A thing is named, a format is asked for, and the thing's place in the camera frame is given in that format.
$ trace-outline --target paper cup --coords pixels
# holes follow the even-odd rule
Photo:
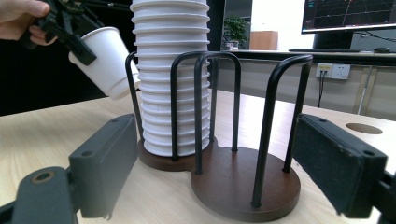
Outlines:
[[[81,39],[97,58],[87,66],[81,63],[73,52],[69,52],[70,62],[81,69],[111,99],[118,100],[127,95],[129,84],[125,71],[125,59],[129,52],[120,38],[119,30],[114,27],[99,28],[84,35]],[[137,77],[138,70],[133,61],[131,61],[131,68],[134,77]]]
[[[205,85],[202,89],[202,94],[207,94],[208,90],[207,87],[209,85]],[[140,89],[142,91],[141,97],[142,99],[150,99],[153,101],[170,101],[170,91],[169,90],[162,90],[162,91],[147,91],[147,89]],[[194,89],[185,89],[180,90],[177,92],[177,100],[184,101],[190,100],[194,98]]]
[[[208,109],[210,106],[209,101],[206,98],[203,98],[201,101],[202,108]],[[141,107],[144,111],[155,111],[158,113],[171,113],[171,106],[169,104],[156,104],[152,102],[143,102],[141,104]],[[177,103],[177,113],[182,113],[182,112],[189,112],[191,110],[194,110],[194,101],[190,102],[178,102]]]
[[[202,140],[209,136],[209,128],[204,127],[202,129]],[[172,134],[170,133],[158,133],[158,132],[143,132],[143,136],[145,139],[149,139],[151,143],[156,143],[156,145],[171,147],[172,144]],[[187,133],[187,134],[178,134],[177,141],[180,145],[187,145],[191,143],[195,143],[195,133]]]
[[[171,113],[163,111],[152,111],[149,109],[143,109],[143,114],[146,118],[148,119],[157,119],[160,121],[169,121],[171,119]],[[209,114],[209,109],[208,108],[202,108],[201,113],[203,117],[206,117]],[[179,121],[184,121],[184,120],[190,120],[195,118],[195,111],[180,111],[177,112],[177,120]]]
[[[202,118],[202,128],[209,127],[209,117]],[[172,132],[172,125],[170,120],[161,121],[157,119],[144,119],[143,129],[151,133],[160,133],[161,135],[168,134],[170,136]],[[183,120],[177,122],[177,134],[194,134],[195,133],[195,119]]]
[[[164,1],[164,0],[134,0],[133,4],[148,3],[148,2],[157,3],[159,1]],[[198,3],[206,4],[206,0],[173,0],[173,2],[175,2],[175,1],[178,1],[178,2],[198,2]]]
[[[149,66],[149,65],[137,65],[139,71],[139,78],[153,77],[153,78],[170,78],[171,64],[166,66]],[[207,73],[207,67],[209,63],[206,62],[202,68],[202,75],[205,76]],[[193,77],[194,65],[180,65],[177,67],[177,78]]]
[[[135,42],[137,46],[137,53],[139,54],[157,54],[157,53],[172,53],[183,54],[191,51],[207,51],[209,41],[195,40],[195,41],[167,41],[159,44],[158,42]]]
[[[162,28],[162,29],[144,29],[133,30],[136,34],[136,42],[145,41],[184,41],[188,39],[207,40],[209,29],[197,27],[188,28]]]
[[[204,76],[201,76],[201,85],[205,85],[207,83],[207,78],[209,77],[209,73],[206,73]],[[141,81],[141,86],[147,87],[149,89],[159,88],[163,90],[164,88],[170,89],[170,78],[169,77],[141,77],[139,75],[139,79]],[[194,77],[183,77],[177,79],[177,90],[184,90],[194,87]]]
[[[178,54],[159,54],[159,55],[147,55],[137,56],[139,58],[139,65],[143,66],[169,66],[172,65]],[[196,59],[184,60],[185,65],[195,65]]]
[[[177,13],[162,16],[133,17],[135,29],[161,29],[163,27],[201,27],[207,28],[210,18],[198,14]]]
[[[202,140],[202,150],[209,145],[209,136]],[[157,156],[170,157],[172,156],[172,147],[169,144],[162,142],[155,142],[146,140],[144,143],[145,149]],[[195,153],[195,141],[189,143],[179,143],[177,148],[178,156],[190,156]]]
[[[206,15],[209,6],[204,3],[194,1],[147,1],[140,3],[133,3],[130,5],[134,16],[149,16],[167,13],[178,13],[180,11],[185,13],[198,13]]]
[[[209,95],[204,95],[201,99],[202,108],[205,106],[209,106],[208,101]],[[156,110],[156,111],[171,111],[171,102],[170,101],[154,101],[151,99],[145,99],[140,96],[142,99],[142,105],[148,109]],[[190,110],[194,109],[195,101],[194,99],[190,100],[177,100],[177,111]]]

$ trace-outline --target cup stack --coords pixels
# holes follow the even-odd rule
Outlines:
[[[206,0],[134,0],[133,33],[142,104],[145,149],[172,156],[170,70],[174,59],[190,51],[207,51]],[[208,63],[201,75],[202,120],[194,120],[194,64],[184,61],[177,69],[178,155],[195,152],[194,123],[202,122],[202,146],[209,144]]]

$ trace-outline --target electrical socket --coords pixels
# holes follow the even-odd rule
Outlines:
[[[320,73],[324,77],[332,77],[332,67],[332,63],[318,63],[316,77],[320,77]]]
[[[335,64],[332,66],[332,78],[347,79],[349,76],[349,64]]]

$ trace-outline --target computer monitor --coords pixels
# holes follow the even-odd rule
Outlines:
[[[330,32],[315,34],[313,49],[354,49],[352,32]]]
[[[302,34],[394,28],[394,0],[305,0]]]

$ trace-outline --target wooden base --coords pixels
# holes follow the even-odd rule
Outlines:
[[[241,221],[266,222],[279,219],[292,211],[300,195],[300,179],[294,170],[282,171],[284,162],[268,155],[262,206],[250,205],[253,194],[258,150],[219,147],[217,141],[203,150],[203,174],[196,175],[195,157],[172,161],[147,152],[139,141],[139,158],[146,165],[163,171],[190,171],[191,186],[198,199],[215,212]]]

